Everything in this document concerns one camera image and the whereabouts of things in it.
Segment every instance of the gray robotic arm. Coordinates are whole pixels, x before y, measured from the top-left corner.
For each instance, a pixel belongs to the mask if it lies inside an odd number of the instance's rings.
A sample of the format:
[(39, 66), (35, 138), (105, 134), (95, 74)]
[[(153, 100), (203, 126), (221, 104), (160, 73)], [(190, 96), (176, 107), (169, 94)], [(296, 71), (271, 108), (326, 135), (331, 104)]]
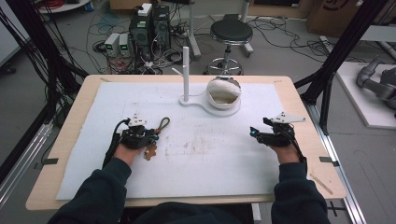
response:
[(377, 57), (363, 67), (358, 74), (356, 83), (359, 87), (374, 92), (376, 97), (383, 100), (388, 107), (396, 109), (396, 67), (385, 70), (379, 83), (370, 79), (380, 63), (383, 62)]

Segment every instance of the person's right arm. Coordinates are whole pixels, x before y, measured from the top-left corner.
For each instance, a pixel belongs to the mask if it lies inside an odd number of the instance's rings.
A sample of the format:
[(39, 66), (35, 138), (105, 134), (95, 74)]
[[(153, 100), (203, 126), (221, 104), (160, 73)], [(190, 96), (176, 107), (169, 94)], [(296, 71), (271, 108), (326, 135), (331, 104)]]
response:
[(330, 223), (327, 204), (315, 183), (306, 179), (305, 164), (299, 161), (297, 150), (271, 147), (279, 160), (279, 183), (274, 188), (276, 201), (271, 210), (274, 224)]

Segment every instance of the stool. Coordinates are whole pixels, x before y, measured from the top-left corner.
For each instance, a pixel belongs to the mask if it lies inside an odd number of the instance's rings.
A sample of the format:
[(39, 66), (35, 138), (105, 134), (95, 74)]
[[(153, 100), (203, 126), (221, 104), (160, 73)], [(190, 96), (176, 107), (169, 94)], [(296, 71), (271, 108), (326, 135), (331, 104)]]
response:
[(210, 27), (213, 39), (227, 45), (224, 58), (213, 60), (204, 71), (208, 75), (244, 75), (244, 70), (239, 62), (230, 58), (231, 46), (243, 46), (253, 37), (253, 30), (249, 25), (240, 20), (215, 21)]

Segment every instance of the person's right hand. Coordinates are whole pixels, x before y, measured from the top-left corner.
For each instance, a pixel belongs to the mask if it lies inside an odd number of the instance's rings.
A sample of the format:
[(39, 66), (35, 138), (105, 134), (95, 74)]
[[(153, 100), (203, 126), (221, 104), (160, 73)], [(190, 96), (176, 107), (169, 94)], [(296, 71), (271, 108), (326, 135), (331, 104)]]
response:
[(300, 162), (298, 157), (297, 149), (293, 144), (290, 144), (286, 147), (272, 147), (270, 148), (276, 153), (277, 160), (280, 164), (289, 163), (289, 162)]

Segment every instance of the white board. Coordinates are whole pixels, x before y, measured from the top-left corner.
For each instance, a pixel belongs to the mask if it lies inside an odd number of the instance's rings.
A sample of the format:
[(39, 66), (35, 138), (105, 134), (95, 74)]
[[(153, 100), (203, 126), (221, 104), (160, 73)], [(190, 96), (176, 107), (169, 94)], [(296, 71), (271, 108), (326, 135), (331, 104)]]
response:
[[(359, 71), (366, 65), (367, 63), (343, 63), (338, 69), (338, 77), (367, 127), (396, 129), (396, 111), (376, 98), (372, 91), (356, 84)], [(371, 80), (379, 82), (382, 72), (393, 67), (395, 65), (380, 64)]]
[[(190, 84), (190, 95), (205, 87)], [(147, 120), (149, 129), (163, 117), (171, 123), (160, 134), (155, 157), (134, 159), (127, 198), (272, 193), (278, 182), (276, 154), (249, 136), (249, 127), (270, 133), (262, 118), (278, 115), (282, 106), (272, 84), (241, 88), (240, 110), (217, 118), (201, 107), (180, 105), (181, 84), (103, 83), (71, 152), (57, 200), (72, 199), (92, 171), (102, 167), (116, 124), (134, 113)]]

